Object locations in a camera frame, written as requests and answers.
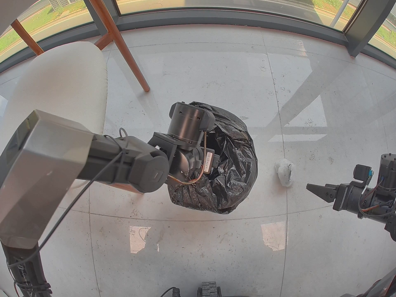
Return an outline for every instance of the gray pipe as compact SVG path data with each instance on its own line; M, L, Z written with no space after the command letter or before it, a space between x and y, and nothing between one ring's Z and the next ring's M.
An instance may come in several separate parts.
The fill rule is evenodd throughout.
M344 12L345 7L347 6L349 0L344 0L343 4L341 5L340 9L338 10L337 14L335 15L333 21L330 24L330 27L334 27L335 24L338 22L338 20L341 17L341 14Z

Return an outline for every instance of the tiled floor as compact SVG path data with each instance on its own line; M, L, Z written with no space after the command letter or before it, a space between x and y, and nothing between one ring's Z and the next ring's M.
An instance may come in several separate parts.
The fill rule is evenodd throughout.
M94 183L42 251L54 296L152 297L171 286L195 296L202 281L216 280L224 295L338 297L363 293L396 266L383 225L336 212L305 190L351 181L356 164L378 171L380 155L396 152L395 70L339 45L260 28L123 36L151 91L114 44L106 47L104 133L122 126L148 141L167 130L174 102L206 102L244 119L259 176L229 215L173 205L166 186L142 196ZM0 74L0 116L28 62ZM287 189L274 170L283 157L296 164ZM0 288L15 294L2 254Z

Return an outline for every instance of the white plastic bag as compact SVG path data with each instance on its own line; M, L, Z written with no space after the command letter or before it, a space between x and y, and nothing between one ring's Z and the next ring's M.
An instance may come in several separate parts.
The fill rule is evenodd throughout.
M276 161L275 170L282 186L290 187L294 181L295 165L291 161L282 158Z

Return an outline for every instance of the black wheel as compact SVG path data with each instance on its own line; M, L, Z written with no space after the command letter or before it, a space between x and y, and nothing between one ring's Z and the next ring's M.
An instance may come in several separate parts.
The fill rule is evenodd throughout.
M202 286L198 288L198 297L221 297L220 287L217 287L216 282L203 282Z

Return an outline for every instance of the crumpled plastic bag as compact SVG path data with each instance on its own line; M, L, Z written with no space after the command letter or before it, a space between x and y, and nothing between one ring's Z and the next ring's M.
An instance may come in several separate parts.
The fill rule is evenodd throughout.
M195 210L230 213L249 195L257 178L253 139L245 123L234 114L205 103L191 102L190 105L214 114L215 127L207 133L207 146L220 155L220 162L210 174L204 174L193 185L168 180L171 201ZM200 171L195 171L191 179L199 174Z
M275 163L275 171L278 173L282 186L290 187L292 185L294 181L295 165L291 161L285 158L277 160Z

